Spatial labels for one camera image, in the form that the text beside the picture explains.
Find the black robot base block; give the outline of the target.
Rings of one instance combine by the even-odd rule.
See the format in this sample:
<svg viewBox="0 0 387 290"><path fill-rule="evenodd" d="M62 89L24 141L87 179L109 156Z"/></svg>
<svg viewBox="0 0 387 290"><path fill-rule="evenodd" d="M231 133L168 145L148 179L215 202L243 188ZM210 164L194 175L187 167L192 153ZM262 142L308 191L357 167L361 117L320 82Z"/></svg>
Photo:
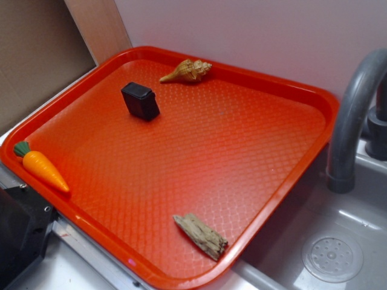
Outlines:
<svg viewBox="0 0 387 290"><path fill-rule="evenodd" d="M44 260L56 210L31 187L1 189L1 289Z"/></svg>

